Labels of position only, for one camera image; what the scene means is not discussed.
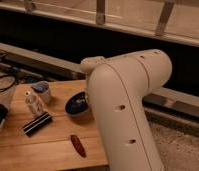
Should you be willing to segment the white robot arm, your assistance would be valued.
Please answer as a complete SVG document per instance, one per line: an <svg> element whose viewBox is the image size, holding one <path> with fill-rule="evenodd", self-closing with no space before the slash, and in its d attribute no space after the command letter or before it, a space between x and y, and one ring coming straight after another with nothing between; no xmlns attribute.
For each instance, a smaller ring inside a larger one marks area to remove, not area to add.
<svg viewBox="0 0 199 171"><path fill-rule="evenodd" d="M164 171L142 99L169 80L168 55L152 49L88 57L81 70L110 171Z"/></svg>

